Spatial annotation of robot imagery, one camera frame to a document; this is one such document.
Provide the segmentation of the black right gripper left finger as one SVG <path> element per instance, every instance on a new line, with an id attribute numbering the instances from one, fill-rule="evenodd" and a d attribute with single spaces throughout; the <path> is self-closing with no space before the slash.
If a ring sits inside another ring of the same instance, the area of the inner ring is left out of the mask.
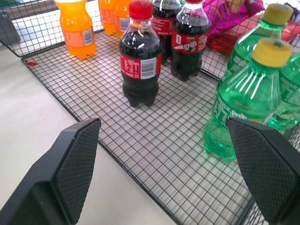
<path id="1" fill-rule="evenodd" d="M 62 130 L 0 210 L 0 225 L 76 225 L 93 176 L 99 118 Z"/>

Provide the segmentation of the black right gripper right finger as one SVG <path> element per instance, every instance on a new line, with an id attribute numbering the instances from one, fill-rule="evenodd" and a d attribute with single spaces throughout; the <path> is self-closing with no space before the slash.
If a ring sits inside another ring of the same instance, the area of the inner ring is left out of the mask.
<path id="1" fill-rule="evenodd" d="M 268 224 L 300 224 L 300 153 L 274 128 L 226 122 L 241 175 Z"/>

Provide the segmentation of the green soda bottle yellow cap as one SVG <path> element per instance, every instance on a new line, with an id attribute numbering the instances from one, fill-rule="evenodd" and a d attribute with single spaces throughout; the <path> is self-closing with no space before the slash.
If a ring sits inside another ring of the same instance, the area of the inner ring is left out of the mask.
<path id="1" fill-rule="evenodd" d="M 281 39 L 282 29 L 293 14 L 293 8 L 286 4 L 272 3 L 264 11 L 260 22 L 252 30 L 240 37 L 227 63 L 225 78 L 240 70 L 250 60 L 250 56 L 261 38 Z"/>
<path id="2" fill-rule="evenodd" d="M 293 53 L 293 46 L 270 37 L 261 38 L 249 63 L 226 77 L 217 92 L 211 118 L 202 138 L 204 151 L 233 161 L 236 158 L 228 127 L 230 117 L 266 124 L 281 101 L 279 71 Z"/>

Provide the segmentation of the red snack bag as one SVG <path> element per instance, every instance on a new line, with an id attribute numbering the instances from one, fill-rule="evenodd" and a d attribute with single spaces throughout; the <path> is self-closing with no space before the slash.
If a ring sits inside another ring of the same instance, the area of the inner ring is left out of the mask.
<path id="1" fill-rule="evenodd" d="M 236 25 L 227 32 L 209 40 L 207 47 L 212 51 L 229 55 L 232 53 L 236 41 L 253 29 L 259 21 L 259 15 L 252 16 L 240 25 Z M 282 29 L 282 40 L 286 42 L 292 41 L 298 34 L 300 34 L 300 20 L 298 22 L 289 20 L 287 25 Z"/>

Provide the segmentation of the cola bottle with barcode label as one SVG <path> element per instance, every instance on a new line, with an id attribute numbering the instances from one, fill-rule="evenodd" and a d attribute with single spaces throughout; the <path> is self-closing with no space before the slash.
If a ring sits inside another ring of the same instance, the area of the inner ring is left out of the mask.
<path id="1" fill-rule="evenodd" d="M 129 4 L 129 26 L 120 41 L 120 71 L 124 96 L 132 107 L 151 106 L 159 90 L 163 48 L 152 27 L 149 0 Z"/>

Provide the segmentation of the orange soda bottle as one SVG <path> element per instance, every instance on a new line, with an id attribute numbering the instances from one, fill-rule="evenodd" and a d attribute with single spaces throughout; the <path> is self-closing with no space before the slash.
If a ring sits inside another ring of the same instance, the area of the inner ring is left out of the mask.
<path id="1" fill-rule="evenodd" d="M 107 35 L 116 32 L 114 10 L 117 0 L 98 0 L 101 23 Z"/>
<path id="2" fill-rule="evenodd" d="M 119 38 L 129 26 L 129 4 L 131 0 L 117 0 L 114 9 L 116 34 Z"/>
<path id="3" fill-rule="evenodd" d="M 81 60 L 96 53 L 92 19 L 86 10 L 87 0 L 54 0 L 60 10 L 60 26 L 72 57 Z"/>

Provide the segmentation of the magenta snack bag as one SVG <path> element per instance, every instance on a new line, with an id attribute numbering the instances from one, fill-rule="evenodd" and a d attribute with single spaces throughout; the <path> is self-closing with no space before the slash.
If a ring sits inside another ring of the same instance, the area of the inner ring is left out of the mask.
<path id="1" fill-rule="evenodd" d="M 262 0 L 205 0 L 203 9 L 209 19 L 208 40 L 220 36 L 264 10 Z"/>

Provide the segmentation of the cola bottle with red label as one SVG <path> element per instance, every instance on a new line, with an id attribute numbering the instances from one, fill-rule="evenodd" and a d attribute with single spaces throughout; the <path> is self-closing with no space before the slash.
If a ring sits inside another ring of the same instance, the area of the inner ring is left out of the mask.
<path id="1" fill-rule="evenodd" d="M 204 0 L 185 0 L 173 23 L 170 68 L 172 75 L 183 81 L 197 76 L 202 65 L 210 26 L 203 3 Z"/>
<path id="2" fill-rule="evenodd" d="M 173 23 L 181 11 L 179 0 L 153 0 L 152 27 L 161 40 L 162 64 L 172 57 L 171 39 Z"/>

